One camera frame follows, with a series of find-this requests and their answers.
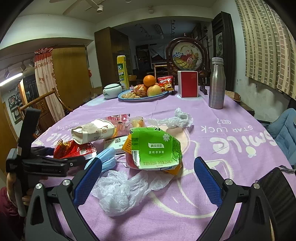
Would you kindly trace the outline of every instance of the white ceramic jar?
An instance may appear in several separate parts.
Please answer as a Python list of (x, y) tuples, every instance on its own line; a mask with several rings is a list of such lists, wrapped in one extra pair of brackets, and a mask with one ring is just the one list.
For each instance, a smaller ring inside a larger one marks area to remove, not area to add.
[(122, 87), (119, 84), (110, 84), (105, 86), (105, 88), (103, 89), (103, 95), (105, 99), (117, 98), (121, 92)]

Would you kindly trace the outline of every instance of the red and white curtain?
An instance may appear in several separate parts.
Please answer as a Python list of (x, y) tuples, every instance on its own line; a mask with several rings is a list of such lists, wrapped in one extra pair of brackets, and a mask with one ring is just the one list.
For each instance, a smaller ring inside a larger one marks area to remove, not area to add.
[[(35, 77), (39, 96), (50, 92), (52, 88), (57, 88), (51, 51), (52, 48), (45, 48), (35, 52)], [(63, 106), (54, 94), (45, 99), (52, 117), (58, 122), (65, 116)]]

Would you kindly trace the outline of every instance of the crumpled white plastic bag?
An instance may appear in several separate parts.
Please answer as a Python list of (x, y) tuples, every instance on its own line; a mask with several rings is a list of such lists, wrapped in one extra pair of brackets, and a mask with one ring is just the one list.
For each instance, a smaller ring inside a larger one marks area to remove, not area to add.
[(153, 126), (166, 125), (169, 129), (176, 127), (191, 127), (193, 118), (190, 114), (181, 111), (180, 108), (175, 110), (175, 117), (165, 118), (163, 120), (147, 119), (148, 123)]
[(123, 215), (139, 205), (152, 190), (165, 187), (174, 175), (161, 171), (140, 171), (128, 180), (125, 171), (106, 172), (107, 177), (96, 181), (91, 194), (99, 199), (100, 207), (108, 216)]

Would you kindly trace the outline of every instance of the person's hand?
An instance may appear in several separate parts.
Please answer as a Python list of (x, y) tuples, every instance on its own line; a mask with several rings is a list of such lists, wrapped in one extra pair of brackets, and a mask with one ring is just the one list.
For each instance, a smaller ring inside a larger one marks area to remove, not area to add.
[[(12, 173), (12, 172), (8, 173), (7, 179), (6, 179), (7, 194), (13, 204), (16, 204), (15, 191), (13, 189), (13, 184), (16, 182), (16, 179), (17, 179), (17, 176), (15, 173)], [(47, 180), (48, 177), (41, 177), (41, 179)], [(33, 188), (30, 188), (26, 193), (27, 195), (22, 197), (22, 201), (23, 201), (24, 205), (29, 206), (30, 201), (31, 201), (31, 196), (33, 194), (33, 190), (34, 190)]]

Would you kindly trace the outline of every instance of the metal bolt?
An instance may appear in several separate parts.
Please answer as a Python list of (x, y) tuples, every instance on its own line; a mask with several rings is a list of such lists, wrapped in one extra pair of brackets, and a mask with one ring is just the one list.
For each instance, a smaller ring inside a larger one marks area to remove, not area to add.
[(233, 181), (232, 181), (231, 179), (226, 179), (226, 180), (225, 180), (225, 183), (226, 183), (227, 185), (232, 185), (232, 184), (233, 184)]
[(259, 188), (260, 188), (260, 185), (259, 185), (258, 183), (254, 183), (253, 186), (254, 186), (254, 188), (256, 188), (256, 189), (259, 189)]
[(69, 179), (63, 180), (63, 185), (68, 186), (70, 184), (70, 182), (71, 181)]
[(42, 184), (41, 184), (41, 183), (38, 183), (38, 184), (36, 185), (36, 188), (37, 188), (37, 189), (42, 188)]

